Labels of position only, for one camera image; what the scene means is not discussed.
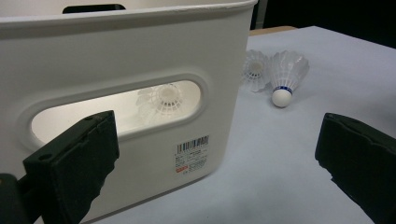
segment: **barcode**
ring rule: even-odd
[[[196,148],[196,147],[204,147],[209,144],[209,135],[200,137],[189,142],[185,142],[177,145],[177,154],[185,152],[187,150]]]

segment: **oval cutout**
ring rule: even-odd
[[[107,110],[115,112],[118,134],[138,131],[187,117],[200,100],[201,90],[194,82],[167,83],[48,108],[33,118],[32,131],[46,144],[79,120]]]

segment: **barcode label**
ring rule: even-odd
[[[206,164],[209,152],[209,135],[178,144],[175,150],[175,171],[187,175]]]
[[[198,147],[206,147],[209,144],[209,135],[200,137],[189,142],[177,145],[177,154],[195,149]]]

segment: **wooden edge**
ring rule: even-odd
[[[293,26],[277,26],[277,27],[271,27],[271,28],[265,28],[265,29],[260,29],[260,30],[251,30],[249,32],[249,36],[253,35],[267,35],[275,32],[282,32],[282,31],[288,31],[288,30],[295,30],[297,28]]]

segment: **white table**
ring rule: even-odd
[[[396,137],[396,49],[318,27],[252,36],[247,48],[294,49],[309,60],[291,105],[274,107],[269,91],[240,91],[215,173],[95,224],[373,223],[314,154],[326,112]]]

